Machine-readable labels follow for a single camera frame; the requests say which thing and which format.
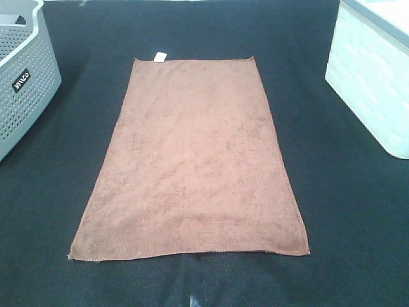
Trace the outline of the grey perforated plastic basket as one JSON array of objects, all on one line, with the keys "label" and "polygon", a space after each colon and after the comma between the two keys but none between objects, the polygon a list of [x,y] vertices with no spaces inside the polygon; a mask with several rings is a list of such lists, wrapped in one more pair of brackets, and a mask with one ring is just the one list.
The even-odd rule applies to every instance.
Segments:
[{"label": "grey perforated plastic basket", "polygon": [[1,1],[1,14],[25,22],[1,23],[2,158],[31,128],[61,84],[43,5],[43,1]]}]

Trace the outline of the black fabric table cover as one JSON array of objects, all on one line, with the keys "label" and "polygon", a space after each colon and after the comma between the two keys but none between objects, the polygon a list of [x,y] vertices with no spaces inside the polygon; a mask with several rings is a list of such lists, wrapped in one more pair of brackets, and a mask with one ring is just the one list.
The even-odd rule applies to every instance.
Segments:
[{"label": "black fabric table cover", "polygon": [[[407,306],[408,162],[324,78],[337,1],[47,1],[62,78],[1,161],[2,306]],[[135,59],[254,57],[310,255],[67,255]]]}]

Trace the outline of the brown microfiber towel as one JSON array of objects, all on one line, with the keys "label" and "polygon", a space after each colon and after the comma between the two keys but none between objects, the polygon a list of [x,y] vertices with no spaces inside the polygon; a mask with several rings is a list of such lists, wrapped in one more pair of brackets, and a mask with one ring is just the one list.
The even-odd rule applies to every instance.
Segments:
[{"label": "brown microfiber towel", "polygon": [[72,260],[308,255],[254,58],[136,59]]}]

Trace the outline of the white woven-pattern plastic bin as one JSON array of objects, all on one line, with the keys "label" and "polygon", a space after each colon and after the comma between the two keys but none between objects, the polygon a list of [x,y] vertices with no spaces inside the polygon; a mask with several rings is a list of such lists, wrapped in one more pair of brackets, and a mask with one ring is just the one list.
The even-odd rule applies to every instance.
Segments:
[{"label": "white woven-pattern plastic bin", "polygon": [[386,152],[408,158],[408,1],[340,1],[325,79]]}]

